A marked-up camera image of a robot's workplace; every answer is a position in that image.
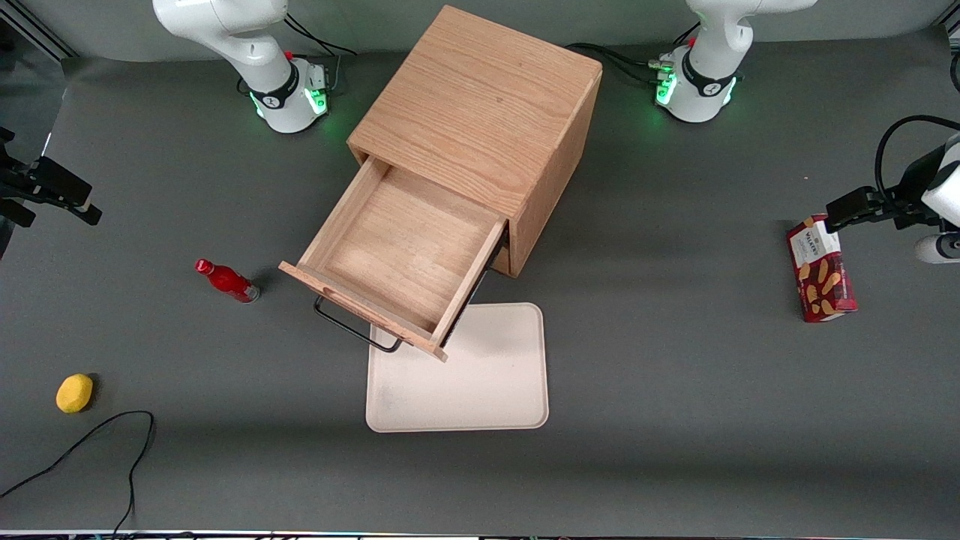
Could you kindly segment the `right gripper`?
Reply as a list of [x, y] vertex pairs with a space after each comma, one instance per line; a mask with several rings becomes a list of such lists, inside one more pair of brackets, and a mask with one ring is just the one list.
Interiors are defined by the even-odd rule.
[[28, 200], [37, 204], [58, 206], [90, 226], [99, 223], [102, 211], [92, 204], [90, 184], [52, 158], [44, 156], [33, 163], [22, 163], [9, 155], [6, 144], [10, 142], [11, 138], [1, 140], [3, 200]]

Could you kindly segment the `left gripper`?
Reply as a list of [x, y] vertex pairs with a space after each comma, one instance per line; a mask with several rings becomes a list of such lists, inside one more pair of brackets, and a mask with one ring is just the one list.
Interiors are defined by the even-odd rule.
[[895, 194], [906, 204], [902, 213], [882, 190], [875, 187], [858, 187], [834, 199], [826, 205], [827, 232], [839, 233], [854, 225], [891, 219], [898, 230], [918, 224], [957, 230], [959, 134], [953, 134], [946, 143], [910, 164]]

